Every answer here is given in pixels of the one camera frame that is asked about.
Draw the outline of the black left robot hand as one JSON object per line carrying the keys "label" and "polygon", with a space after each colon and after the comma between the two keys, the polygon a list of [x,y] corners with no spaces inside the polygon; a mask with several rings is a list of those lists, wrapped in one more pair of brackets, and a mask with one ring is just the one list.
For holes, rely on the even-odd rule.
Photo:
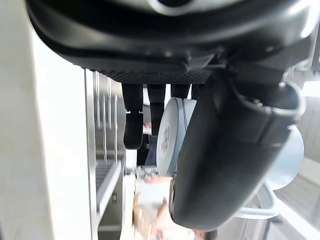
{"label": "black left robot hand", "polygon": [[142,135],[142,88],[159,133],[163,86],[198,85],[173,166],[172,220],[219,228],[263,183],[305,111],[285,81],[309,57],[317,0],[28,0],[40,39],[63,59],[122,84],[125,146]]}

